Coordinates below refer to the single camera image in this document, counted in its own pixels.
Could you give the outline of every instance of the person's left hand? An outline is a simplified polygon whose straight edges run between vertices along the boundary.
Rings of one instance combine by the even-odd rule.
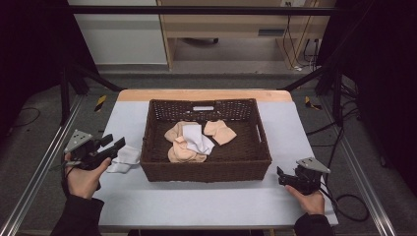
[[[71,154],[65,155],[65,160],[70,160]],[[108,157],[94,170],[83,170],[77,167],[66,167],[65,173],[68,175],[68,189],[71,195],[91,200],[92,195],[98,186],[98,180],[101,174],[107,169],[111,163]]]

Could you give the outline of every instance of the wooden table edge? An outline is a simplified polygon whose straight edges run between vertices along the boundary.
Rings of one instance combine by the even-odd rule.
[[[292,101],[286,90],[268,89],[125,89],[117,101],[215,100],[254,98],[258,101]]]

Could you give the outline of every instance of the metal frame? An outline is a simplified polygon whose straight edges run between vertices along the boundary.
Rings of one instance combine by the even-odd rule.
[[[42,6],[40,8],[41,11],[61,11],[73,14],[142,14],[142,15],[151,15],[151,14],[165,14],[165,15],[291,15],[291,16],[356,16],[359,15],[358,11],[353,10],[346,10],[340,8],[293,8],[293,7],[160,7],[160,6]],[[355,26],[350,31],[349,35],[346,36],[342,42],[337,47],[336,55],[330,56],[329,59],[334,60],[334,56],[341,56],[340,49],[345,47],[347,39],[352,36],[352,32],[356,29]],[[111,84],[110,82],[106,81],[105,79],[101,78],[99,75],[94,73],[90,73],[86,69],[82,68],[81,66],[75,65],[64,65],[67,70],[76,70],[82,72],[85,75],[93,78],[98,83],[105,85],[108,88],[113,90],[120,90],[122,88],[118,88]],[[337,79],[340,77],[340,72],[337,70],[339,63],[335,63],[334,61],[330,61],[330,63],[326,63],[326,66],[318,71],[315,71],[305,78],[302,78],[300,81],[293,83],[285,88],[285,90],[293,90],[298,88],[299,86],[307,83],[308,81],[320,76],[322,73],[327,71],[334,71],[331,76],[335,76],[336,79],[329,79],[331,83],[337,83]],[[65,78],[65,69],[63,74],[61,75],[61,86],[62,86],[62,96],[65,102],[68,102],[68,85]],[[37,170],[35,171],[34,175],[32,176],[30,183],[28,184],[25,192],[23,193],[21,199],[19,200],[18,204],[16,205],[14,211],[8,218],[7,222],[3,225],[0,233],[1,235],[15,235],[21,225],[36,193],[47,173],[47,168],[49,168],[53,157],[57,154],[59,147],[62,146],[62,142],[66,134],[68,133],[68,129],[71,126],[72,122],[74,121],[75,116],[77,115],[78,109],[80,104],[82,103],[82,99],[75,104],[73,112],[68,113],[67,111],[63,111],[63,126],[60,127],[58,130],[54,140],[52,141],[48,151],[46,152],[45,156],[43,157],[42,161],[40,162]],[[335,102],[338,102],[339,98],[333,99],[333,117],[336,119],[338,118],[338,107]],[[63,109],[68,110],[68,104],[63,103]],[[378,197],[376,196],[371,184],[369,183],[366,175],[364,174],[363,170],[360,167],[356,157],[353,154],[353,151],[350,148],[350,145],[347,141],[343,141],[343,148],[344,151],[348,155],[348,165],[354,174],[355,180],[358,183],[359,190],[361,191],[363,197],[365,198],[365,202],[367,203],[368,208],[370,209],[370,213],[375,220],[377,228],[379,229],[381,235],[395,235],[393,227],[387,217],[387,214],[384,211]]]

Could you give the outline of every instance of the brown wicker basket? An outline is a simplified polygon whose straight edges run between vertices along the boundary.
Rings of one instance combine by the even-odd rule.
[[[205,162],[169,161],[167,154],[172,143],[164,138],[166,131],[179,121],[195,121],[204,128],[207,121],[216,120],[223,120],[237,137],[223,146],[213,141],[216,146]],[[267,137],[253,98],[149,102],[141,155],[141,166],[149,181],[263,180],[270,163]]]

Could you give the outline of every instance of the gray floor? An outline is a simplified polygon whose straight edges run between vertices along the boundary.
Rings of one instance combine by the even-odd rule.
[[[302,72],[288,71],[273,40],[221,38],[219,44],[193,39],[180,41],[172,71],[149,69],[140,74],[137,74],[137,71],[128,73],[106,71],[110,74],[103,73],[103,76],[118,86],[130,89],[277,89],[299,79],[308,71],[308,67]],[[100,137],[100,131],[105,129],[117,93],[88,81],[91,90],[85,97],[71,130],[85,130]],[[317,130],[331,122],[325,109],[316,110],[304,104],[306,95],[312,99],[313,104],[328,104],[330,96],[315,97],[313,91],[315,83],[316,81],[312,81],[291,92],[306,132]],[[93,112],[98,98],[103,94],[107,95],[107,100],[101,111]],[[0,178],[3,180],[0,188],[1,224],[4,224],[12,213],[59,128],[61,112],[59,88],[51,88],[34,95],[25,107],[40,110],[40,116],[31,124],[15,128],[11,136],[1,144]],[[354,104],[349,104],[345,111],[353,108],[355,108]],[[34,110],[25,110],[17,124],[27,123],[35,116]],[[403,184],[394,169],[381,167],[379,153],[369,138],[366,128],[356,116],[347,119],[344,128],[344,143],[353,150],[396,234],[417,235],[415,196]],[[331,147],[318,146],[332,145],[335,138],[334,128],[309,136],[318,160],[323,163],[328,162]],[[339,145],[330,167],[332,173],[328,186],[335,197],[342,194],[361,196],[357,180],[347,163],[348,155],[342,145]],[[58,163],[59,158],[56,157],[52,165]],[[21,224],[21,232],[44,233],[53,227],[65,202],[59,178],[57,172],[49,172],[46,175]],[[355,217],[360,217],[365,212],[357,201],[350,198],[340,201],[340,208]],[[380,235],[381,233],[376,226],[375,217],[370,217],[365,222],[354,222],[342,215],[339,215],[338,219],[339,225],[335,226],[337,235]],[[287,233],[282,232],[278,235],[287,235]]]

